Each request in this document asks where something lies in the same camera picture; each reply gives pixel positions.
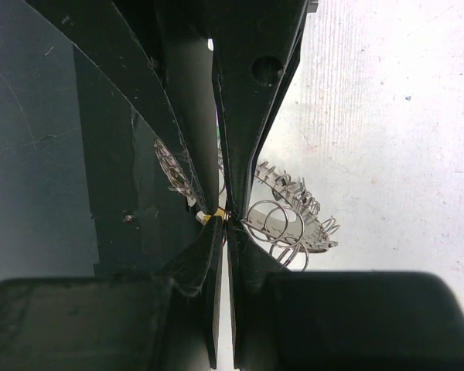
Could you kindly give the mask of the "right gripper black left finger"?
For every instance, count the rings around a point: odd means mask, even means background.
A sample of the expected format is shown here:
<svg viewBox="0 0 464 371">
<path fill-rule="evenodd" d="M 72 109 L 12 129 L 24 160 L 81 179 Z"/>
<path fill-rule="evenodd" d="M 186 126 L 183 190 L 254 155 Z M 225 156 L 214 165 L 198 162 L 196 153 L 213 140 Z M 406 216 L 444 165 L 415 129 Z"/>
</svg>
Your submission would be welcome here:
<svg viewBox="0 0 464 371">
<path fill-rule="evenodd" d="M 153 275 L 0 282 L 0 370 L 212 370 L 223 220 Z"/>
</svg>

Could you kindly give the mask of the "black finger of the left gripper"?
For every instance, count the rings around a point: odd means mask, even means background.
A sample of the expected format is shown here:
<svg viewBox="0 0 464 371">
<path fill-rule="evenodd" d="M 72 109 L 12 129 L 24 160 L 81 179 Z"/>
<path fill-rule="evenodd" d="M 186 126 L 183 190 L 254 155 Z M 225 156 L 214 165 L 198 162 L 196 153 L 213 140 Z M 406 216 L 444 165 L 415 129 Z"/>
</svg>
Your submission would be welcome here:
<svg viewBox="0 0 464 371">
<path fill-rule="evenodd" d="M 218 206 L 213 54 L 183 1 L 30 1 L 163 141 L 205 213 Z"/>
<path fill-rule="evenodd" d="M 242 217 L 275 98 L 305 21 L 306 1 L 208 1 L 228 208 Z"/>
</svg>

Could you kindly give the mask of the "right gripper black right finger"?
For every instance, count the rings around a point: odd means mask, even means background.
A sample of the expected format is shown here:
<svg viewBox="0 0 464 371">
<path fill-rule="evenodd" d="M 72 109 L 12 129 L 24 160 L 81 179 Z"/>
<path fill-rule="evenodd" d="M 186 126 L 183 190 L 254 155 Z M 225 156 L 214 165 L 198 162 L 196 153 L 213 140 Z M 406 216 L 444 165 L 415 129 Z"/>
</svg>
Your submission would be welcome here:
<svg viewBox="0 0 464 371">
<path fill-rule="evenodd" d="M 464 370 L 464 315 L 432 274 L 293 272 L 227 224 L 241 370 Z"/>
</svg>

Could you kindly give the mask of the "large silver keyring disc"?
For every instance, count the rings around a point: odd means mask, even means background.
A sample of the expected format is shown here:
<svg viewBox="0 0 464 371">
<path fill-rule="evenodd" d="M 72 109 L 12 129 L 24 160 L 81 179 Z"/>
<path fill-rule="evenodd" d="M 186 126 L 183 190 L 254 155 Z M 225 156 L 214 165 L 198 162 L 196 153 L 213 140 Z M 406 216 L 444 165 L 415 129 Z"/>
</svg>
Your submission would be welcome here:
<svg viewBox="0 0 464 371">
<path fill-rule="evenodd" d="M 169 180 L 169 190 L 184 196 L 186 206 L 196 216 L 202 210 L 197 206 L 182 167 L 161 139 L 155 139 L 154 149 L 160 167 Z M 226 209 L 227 187 L 220 145 L 217 150 L 218 207 Z M 254 181 L 268 188 L 271 195 L 252 203 L 241 222 L 255 243 L 269 245 L 268 253 L 283 267 L 289 267 L 300 254 L 304 255 L 302 271 L 305 271 L 310 255 L 324 254 L 338 246 L 332 236 L 340 225 L 334 216 L 319 220 L 320 203 L 307 189 L 304 179 L 296 182 L 286 171 L 280 173 L 276 166 L 266 161 L 256 166 Z"/>
</svg>

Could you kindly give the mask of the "yellow tagged key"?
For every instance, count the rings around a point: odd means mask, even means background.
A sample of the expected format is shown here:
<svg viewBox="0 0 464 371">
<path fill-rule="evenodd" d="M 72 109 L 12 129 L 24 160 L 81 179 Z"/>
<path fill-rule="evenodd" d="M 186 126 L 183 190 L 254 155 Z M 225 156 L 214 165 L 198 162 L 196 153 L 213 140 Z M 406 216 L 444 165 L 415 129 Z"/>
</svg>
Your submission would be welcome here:
<svg viewBox="0 0 464 371">
<path fill-rule="evenodd" d="M 213 217 L 213 216 L 217 216 L 217 217 L 220 217 L 221 220 L 222 220 L 222 223 L 226 223 L 229 219 L 230 219 L 230 215 L 231 215 L 231 212 L 230 211 L 227 211 L 221 207 L 218 207 L 216 212 L 214 214 L 205 214 L 205 212 L 203 211 L 199 211 L 197 214 L 196 214 L 196 219 L 202 223 L 203 225 L 205 225 L 206 223 L 208 223 L 208 221 Z"/>
</svg>

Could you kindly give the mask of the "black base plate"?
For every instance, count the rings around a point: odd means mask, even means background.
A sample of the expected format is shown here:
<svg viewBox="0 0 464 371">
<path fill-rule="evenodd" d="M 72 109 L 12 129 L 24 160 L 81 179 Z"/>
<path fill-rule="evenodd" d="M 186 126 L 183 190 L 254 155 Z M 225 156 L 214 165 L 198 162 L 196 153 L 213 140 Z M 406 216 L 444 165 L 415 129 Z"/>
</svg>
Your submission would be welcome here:
<svg viewBox="0 0 464 371">
<path fill-rule="evenodd" d="M 170 190 L 145 120 L 82 52 L 73 60 L 98 277 L 151 274 L 182 253 L 202 227 Z"/>
</svg>

